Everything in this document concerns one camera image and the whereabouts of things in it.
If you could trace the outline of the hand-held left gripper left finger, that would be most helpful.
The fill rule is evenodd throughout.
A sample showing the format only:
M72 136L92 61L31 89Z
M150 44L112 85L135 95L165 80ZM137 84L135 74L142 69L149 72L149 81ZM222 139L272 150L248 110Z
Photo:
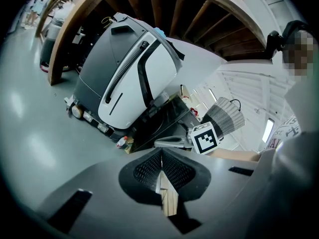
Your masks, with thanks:
M37 213L73 239L172 239L161 196L134 177L141 163L160 164L153 148L96 163L51 192Z

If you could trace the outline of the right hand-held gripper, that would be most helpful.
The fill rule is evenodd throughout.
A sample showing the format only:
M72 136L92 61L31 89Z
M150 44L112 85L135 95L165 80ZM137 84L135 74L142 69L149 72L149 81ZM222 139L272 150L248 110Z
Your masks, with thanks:
M206 155L219 146L219 140L211 122L189 128L187 136L197 154ZM154 142L155 147L184 148L184 136L168 136Z

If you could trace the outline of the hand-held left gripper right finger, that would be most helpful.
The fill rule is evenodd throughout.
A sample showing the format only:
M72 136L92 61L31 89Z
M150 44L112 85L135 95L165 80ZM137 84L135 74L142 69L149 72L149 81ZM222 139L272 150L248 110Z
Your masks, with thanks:
M162 148L163 169L177 183L181 209L165 239L246 239L271 172L273 151L258 162Z

